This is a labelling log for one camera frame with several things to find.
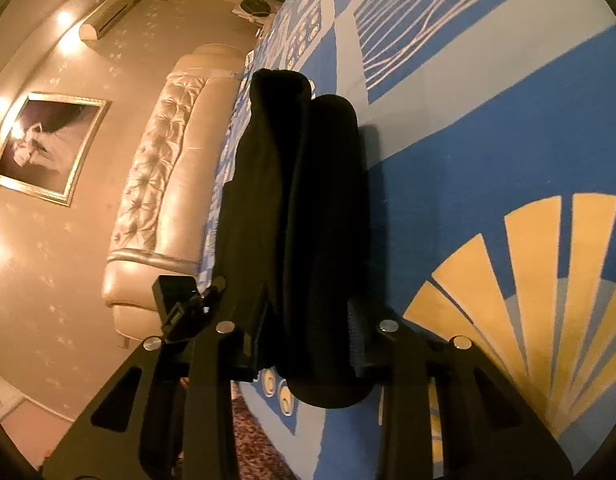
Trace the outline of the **black pants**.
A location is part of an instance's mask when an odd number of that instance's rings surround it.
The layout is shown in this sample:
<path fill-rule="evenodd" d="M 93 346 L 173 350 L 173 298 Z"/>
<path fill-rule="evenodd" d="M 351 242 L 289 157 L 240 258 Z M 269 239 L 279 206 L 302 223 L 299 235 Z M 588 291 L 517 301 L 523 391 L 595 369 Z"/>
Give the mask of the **black pants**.
<path fill-rule="evenodd" d="M 349 408 L 373 387 L 376 298 L 357 114 L 341 96 L 313 96 L 292 70 L 257 70 L 249 102 L 212 269 L 243 335 L 244 377 L 271 367 L 296 399 Z"/>

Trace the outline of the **cream tufted headboard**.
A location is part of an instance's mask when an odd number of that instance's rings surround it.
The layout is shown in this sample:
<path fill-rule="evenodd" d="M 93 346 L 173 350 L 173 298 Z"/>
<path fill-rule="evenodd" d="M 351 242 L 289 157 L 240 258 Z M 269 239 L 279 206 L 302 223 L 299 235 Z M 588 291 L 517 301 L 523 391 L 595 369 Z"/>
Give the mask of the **cream tufted headboard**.
<path fill-rule="evenodd" d="M 166 78 L 134 154 L 115 220 L 102 298 L 115 330 L 158 335 L 152 286 L 160 275 L 197 276 L 216 169 L 246 55 L 204 44 Z"/>

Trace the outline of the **framed black white picture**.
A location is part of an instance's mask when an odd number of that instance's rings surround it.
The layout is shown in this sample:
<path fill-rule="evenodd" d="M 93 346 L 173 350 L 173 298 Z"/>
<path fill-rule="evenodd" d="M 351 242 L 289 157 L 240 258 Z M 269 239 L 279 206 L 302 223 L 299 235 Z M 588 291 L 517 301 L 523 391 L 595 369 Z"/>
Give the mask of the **framed black white picture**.
<path fill-rule="evenodd" d="M 3 123 L 0 186 L 68 207 L 110 101 L 27 92 Z"/>

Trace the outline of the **round fan on nightstand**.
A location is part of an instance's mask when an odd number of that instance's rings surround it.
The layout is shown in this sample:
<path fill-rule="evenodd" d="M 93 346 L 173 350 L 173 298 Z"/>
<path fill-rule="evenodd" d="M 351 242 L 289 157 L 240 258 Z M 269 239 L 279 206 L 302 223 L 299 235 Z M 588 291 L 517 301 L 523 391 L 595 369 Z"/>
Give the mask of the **round fan on nightstand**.
<path fill-rule="evenodd" d="M 272 18 L 280 5 L 268 0 L 242 0 L 233 9 L 232 13 L 251 24 L 262 27 Z"/>

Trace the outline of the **blue white patterned bedspread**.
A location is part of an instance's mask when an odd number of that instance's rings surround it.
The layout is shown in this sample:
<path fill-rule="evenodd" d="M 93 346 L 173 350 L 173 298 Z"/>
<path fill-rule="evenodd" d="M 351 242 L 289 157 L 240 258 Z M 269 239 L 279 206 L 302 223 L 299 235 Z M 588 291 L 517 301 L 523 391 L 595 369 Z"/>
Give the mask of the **blue white patterned bedspread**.
<path fill-rule="evenodd" d="M 527 382 L 574 471 L 616 428 L 616 14 L 606 0 L 285 0 L 249 72 L 355 107 L 386 301 Z"/>

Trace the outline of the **white wall air conditioner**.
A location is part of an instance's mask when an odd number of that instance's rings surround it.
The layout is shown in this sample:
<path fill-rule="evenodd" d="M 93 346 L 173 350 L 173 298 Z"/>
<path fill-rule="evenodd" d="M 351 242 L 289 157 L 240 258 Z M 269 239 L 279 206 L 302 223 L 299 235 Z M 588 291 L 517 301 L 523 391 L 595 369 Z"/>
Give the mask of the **white wall air conditioner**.
<path fill-rule="evenodd" d="M 103 1 L 79 25 L 79 39 L 83 42 L 99 41 L 139 1 Z"/>

